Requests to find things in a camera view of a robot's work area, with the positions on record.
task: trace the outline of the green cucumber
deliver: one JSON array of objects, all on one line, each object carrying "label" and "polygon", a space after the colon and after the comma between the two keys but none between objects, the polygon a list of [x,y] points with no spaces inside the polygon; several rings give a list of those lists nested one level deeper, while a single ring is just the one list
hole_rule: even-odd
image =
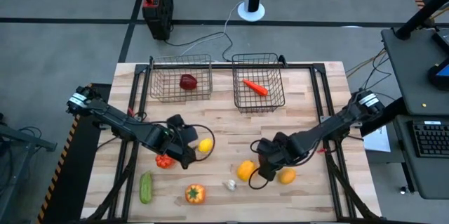
[{"label": "green cucumber", "polygon": [[140,177],[139,196],[143,204],[148,204],[152,200],[152,175],[149,171]]}]

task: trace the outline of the gray floor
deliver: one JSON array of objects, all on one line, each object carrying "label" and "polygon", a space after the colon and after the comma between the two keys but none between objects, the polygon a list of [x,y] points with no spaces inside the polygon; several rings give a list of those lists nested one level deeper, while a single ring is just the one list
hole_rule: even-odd
[{"label": "gray floor", "polygon": [[[0,17],[20,18],[129,18],[135,0],[0,0]],[[240,0],[175,0],[175,19],[224,20]],[[264,20],[403,22],[416,10],[413,0],[262,0]],[[239,19],[234,14],[232,19]],[[65,103],[74,89],[90,82],[111,83],[126,25],[0,24],[0,111],[10,126],[38,126],[46,139],[64,143],[72,118]],[[220,31],[214,26],[176,26],[170,42],[182,43]],[[382,49],[381,29],[342,27],[239,27],[228,28],[234,53],[275,52],[289,61],[341,60],[347,69]],[[214,60],[228,46],[225,38],[192,49]],[[144,25],[137,25],[126,62],[147,62],[149,56],[179,55],[155,41]],[[387,62],[382,70],[392,72]],[[351,78],[355,91],[371,71],[365,67]],[[382,77],[375,74],[371,83]],[[374,91],[400,96],[394,76]],[[385,104],[391,101],[380,97]],[[23,187],[20,218],[34,220],[53,174],[62,144],[54,153],[39,152],[32,176]],[[393,220],[447,223],[449,202],[400,195],[405,184],[401,167],[370,165],[382,213]]]}]

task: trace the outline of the black case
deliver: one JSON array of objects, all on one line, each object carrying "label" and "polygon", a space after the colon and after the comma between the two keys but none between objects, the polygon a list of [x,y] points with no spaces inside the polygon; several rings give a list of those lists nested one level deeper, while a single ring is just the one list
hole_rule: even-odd
[{"label": "black case", "polygon": [[144,1],[142,14],[153,38],[157,40],[169,39],[173,17],[173,0],[159,0],[156,7],[146,6],[145,3],[151,4],[151,2],[149,0]]}]

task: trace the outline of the yellow lemon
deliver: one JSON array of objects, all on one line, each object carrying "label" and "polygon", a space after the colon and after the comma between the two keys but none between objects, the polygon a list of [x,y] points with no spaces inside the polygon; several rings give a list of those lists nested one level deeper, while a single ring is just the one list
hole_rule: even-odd
[{"label": "yellow lemon", "polygon": [[278,175],[279,182],[284,185],[293,182],[295,178],[296,171],[292,168],[283,169]]},{"label": "yellow lemon", "polygon": [[243,181],[248,181],[255,169],[255,164],[251,160],[245,160],[237,169],[237,176]]},{"label": "yellow lemon", "polygon": [[206,138],[199,143],[198,150],[200,152],[206,153],[212,149],[212,146],[213,141],[209,138]]}]

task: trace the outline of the wooden table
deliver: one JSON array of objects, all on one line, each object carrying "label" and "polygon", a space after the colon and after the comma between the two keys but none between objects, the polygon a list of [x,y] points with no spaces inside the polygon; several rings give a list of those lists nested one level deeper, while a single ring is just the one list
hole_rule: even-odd
[{"label": "wooden table", "polygon": [[[350,98],[347,79],[341,62],[325,62],[325,65],[337,112]],[[127,110],[134,68],[135,64],[118,64],[114,75],[109,104],[124,112]],[[213,70],[213,93],[210,100],[163,104],[148,95],[146,120],[166,120],[174,114],[181,114],[188,124],[210,127],[217,142],[209,159],[193,163],[187,170],[183,170],[179,164],[174,169],[158,168],[154,161],[156,155],[141,146],[128,221],[150,223],[335,220],[323,154],[315,154],[310,162],[295,168],[297,178],[290,185],[282,185],[275,179],[262,190],[252,190],[247,183],[236,177],[237,167],[243,160],[257,161],[257,155],[249,148],[249,144],[254,140],[261,139],[262,136],[270,139],[278,131],[288,135],[318,124],[309,70],[285,69],[281,73],[286,105],[272,113],[238,112],[234,106],[231,70]],[[320,79],[319,85],[322,103],[325,104]],[[135,109],[138,104],[139,98],[136,100]],[[355,130],[351,134],[360,136]],[[109,132],[102,133],[99,144],[111,137]],[[205,131],[199,130],[199,139],[208,137],[210,136]],[[348,138],[342,146],[352,187],[371,211],[380,216],[363,143]],[[83,217],[91,215],[111,189],[119,148],[120,140],[115,140],[97,152],[84,202]],[[145,171],[153,173],[154,192],[150,204],[140,203],[138,195],[140,175]],[[222,184],[229,179],[237,182],[235,192],[228,191]],[[261,177],[254,180],[255,185],[262,182]],[[205,204],[189,205],[185,201],[185,188],[192,183],[206,186]],[[347,216],[344,193],[340,185],[339,191],[343,213]],[[120,209],[119,203],[117,213],[121,213]]]}]

